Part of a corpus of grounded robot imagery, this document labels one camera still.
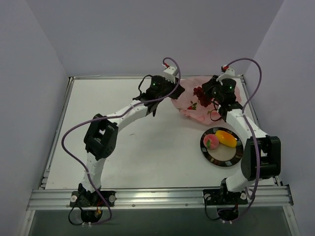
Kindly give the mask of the red fake fruit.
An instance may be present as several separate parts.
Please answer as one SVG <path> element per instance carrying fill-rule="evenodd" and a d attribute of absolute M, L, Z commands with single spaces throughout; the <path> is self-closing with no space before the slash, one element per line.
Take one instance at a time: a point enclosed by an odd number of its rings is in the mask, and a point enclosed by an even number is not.
<path fill-rule="evenodd" d="M 187 109 L 188 110 L 196 110 L 198 103 L 192 103 Z"/>

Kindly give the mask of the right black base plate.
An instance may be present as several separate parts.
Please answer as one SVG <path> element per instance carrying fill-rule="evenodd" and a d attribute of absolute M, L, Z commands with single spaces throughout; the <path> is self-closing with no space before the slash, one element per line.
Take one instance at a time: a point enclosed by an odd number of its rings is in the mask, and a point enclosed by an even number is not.
<path fill-rule="evenodd" d="M 208 206 L 246 205 L 245 192 L 229 192 L 222 189 L 203 189 L 204 202 Z"/>

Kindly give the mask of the orange fake fruit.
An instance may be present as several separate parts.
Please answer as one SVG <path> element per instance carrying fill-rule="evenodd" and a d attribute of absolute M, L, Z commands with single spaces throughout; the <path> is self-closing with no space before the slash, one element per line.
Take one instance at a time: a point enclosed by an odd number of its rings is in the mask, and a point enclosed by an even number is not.
<path fill-rule="evenodd" d="M 220 144 L 230 148 L 235 148 L 237 146 L 237 139 L 232 134 L 223 130 L 218 130 L 215 135 Z"/>

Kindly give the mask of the pink fake peach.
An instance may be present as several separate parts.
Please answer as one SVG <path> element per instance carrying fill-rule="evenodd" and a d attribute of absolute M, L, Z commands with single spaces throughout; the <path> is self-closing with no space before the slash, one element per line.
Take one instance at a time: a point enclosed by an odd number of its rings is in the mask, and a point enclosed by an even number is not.
<path fill-rule="evenodd" d="M 220 142 L 215 134 L 207 134 L 203 139 L 203 144 L 207 149 L 214 150 L 218 148 Z"/>

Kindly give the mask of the pink plastic bag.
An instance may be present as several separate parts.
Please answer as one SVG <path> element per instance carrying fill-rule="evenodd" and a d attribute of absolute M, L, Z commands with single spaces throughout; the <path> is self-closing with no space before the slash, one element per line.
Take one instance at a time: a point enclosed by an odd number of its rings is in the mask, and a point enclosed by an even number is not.
<path fill-rule="evenodd" d="M 179 112 L 204 125 L 226 121 L 228 112 L 241 110 L 240 90 L 234 79 L 217 81 L 217 75 L 189 77 L 180 81 L 183 92 L 172 103 Z"/>

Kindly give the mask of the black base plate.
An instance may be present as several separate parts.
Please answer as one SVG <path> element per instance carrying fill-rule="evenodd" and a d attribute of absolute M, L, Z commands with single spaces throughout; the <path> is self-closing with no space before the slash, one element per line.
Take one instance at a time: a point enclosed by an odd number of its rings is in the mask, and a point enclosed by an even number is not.
<path fill-rule="evenodd" d="M 99 191 L 104 200 L 96 193 L 87 193 L 87 192 L 79 192 L 78 190 L 73 191 L 70 197 L 70 207 L 74 207 L 75 203 L 78 207 L 106 207 L 109 205 L 110 207 L 114 206 L 116 200 L 116 192 L 112 190 L 100 190 Z"/>
<path fill-rule="evenodd" d="M 203 189 L 204 202 L 208 206 L 246 205 L 245 192 L 229 192 L 222 189 Z"/>

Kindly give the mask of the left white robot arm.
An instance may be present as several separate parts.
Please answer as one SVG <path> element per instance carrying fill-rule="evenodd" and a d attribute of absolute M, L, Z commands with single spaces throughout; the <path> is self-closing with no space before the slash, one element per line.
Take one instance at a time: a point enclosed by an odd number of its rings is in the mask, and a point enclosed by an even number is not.
<path fill-rule="evenodd" d="M 175 78 L 175 82 L 170 82 L 163 76 L 152 76 L 149 88 L 133 98 L 128 106 L 110 114 L 111 119 L 99 120 L 90 124 L 84 137 L 87 170 L 78 186 L 78 191 L 82 194 L 81 199 L 86 205 L 94 206 L 99 201 L 99 193 L 95 189 L 101 188 L 104 162 L 116 147 L 118 133 L 137 119 L 144 118 L 149 114 L 154 116 L 158 104 L 161 102 L 157 100 L 158 98 L 178 99 L 185 91 L 178 84 L 178 80 Z"/>

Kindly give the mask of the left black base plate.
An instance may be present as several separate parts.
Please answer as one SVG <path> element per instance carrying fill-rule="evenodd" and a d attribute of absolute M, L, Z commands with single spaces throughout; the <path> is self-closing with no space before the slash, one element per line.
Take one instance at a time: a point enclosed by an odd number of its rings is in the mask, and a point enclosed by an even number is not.
<path fill-rule="evenodd" d="M 116 192 L 112 190 L 100 190 L 99 191 L 104 200 L 96 193 L 87 193 L 87 192 L 79 192 L 78 190 L 73 191 L 70 197 L 70 207 L 74 207 L 75 203 L 78 207 L 106 207 L 109 205 L 110 207 L 114 206 L 116 200 Z"/>

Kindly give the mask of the dark red fake grapes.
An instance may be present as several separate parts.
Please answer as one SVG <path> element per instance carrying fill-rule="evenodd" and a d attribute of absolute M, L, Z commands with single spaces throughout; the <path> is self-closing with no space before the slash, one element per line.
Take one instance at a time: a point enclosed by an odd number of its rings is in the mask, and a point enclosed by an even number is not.
<path fill-rule="evenodd" d="M 211 104 L 214 105 L 214 102 L 210 100 L 206 94 L 204 93 L 202 87 L 195 87 L 193 89 L 193 95 L 198 98 L 198 101 L 200 102 L 200 105 L 203 107 L 208 107 Z"/>

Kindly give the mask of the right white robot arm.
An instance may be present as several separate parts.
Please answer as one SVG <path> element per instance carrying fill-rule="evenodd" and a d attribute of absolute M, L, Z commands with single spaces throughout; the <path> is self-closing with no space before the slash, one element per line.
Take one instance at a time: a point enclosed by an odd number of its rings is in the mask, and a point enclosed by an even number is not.
<path fill-rule="evenodd" d="M 219 105 L 221 118 L 235 131 L 244 145 L 240 169 L 223 181 L 218 193 L 224 203 L 236 198 L 236 192 L 254 185 L 256 191 L 261 179 L 275 177 L 281 172 L 281 141 L 262 131 L 245 113 L 245 107 L 236 101 L 236 81 L 232 78 L 220 80 L 213 76 L 201 86 L 203 94 Z"/>

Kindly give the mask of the black rimmed ceramic plate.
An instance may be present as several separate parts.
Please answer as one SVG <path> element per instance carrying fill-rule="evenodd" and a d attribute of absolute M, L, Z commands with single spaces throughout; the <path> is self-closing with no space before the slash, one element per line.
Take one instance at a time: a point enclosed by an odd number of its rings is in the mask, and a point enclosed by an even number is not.
<path fill-rule="evenodd" d="M 217 149 L 207 149 L 203 144 L 204 137 L 207 134 L 215 134 L 218 130 L 223 130 L 232 134 L 237 139 L 237 146 L 235 148 L 231 148 L 223 144 L 219 144 Z M 243 144 L 238 135 L 233 131 L 223 127 L 214 127 L 206 130 L 200 138 L 200 149 L 203 156 L 209 162 L 219 167 L 230 167 L 236 165 L 241 161 L 244 152 Z"/>

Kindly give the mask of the aluminium front rail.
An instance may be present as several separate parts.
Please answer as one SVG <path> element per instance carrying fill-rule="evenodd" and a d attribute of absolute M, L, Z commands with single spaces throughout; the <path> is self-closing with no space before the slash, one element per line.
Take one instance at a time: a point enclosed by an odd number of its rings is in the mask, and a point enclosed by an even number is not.
<path fill-rule="evenodd" d="M 144 188 L 115 189 L 107 198 L 112 209 L 202 208 L 204 201 L 219 193 L 219 188 Z M 76 197 L 72 189 L 34 190 L 28 210 L 69 210 Z M 286 207 L 293 205 L 289 186 L 259 186 L 255 207 Z"/>

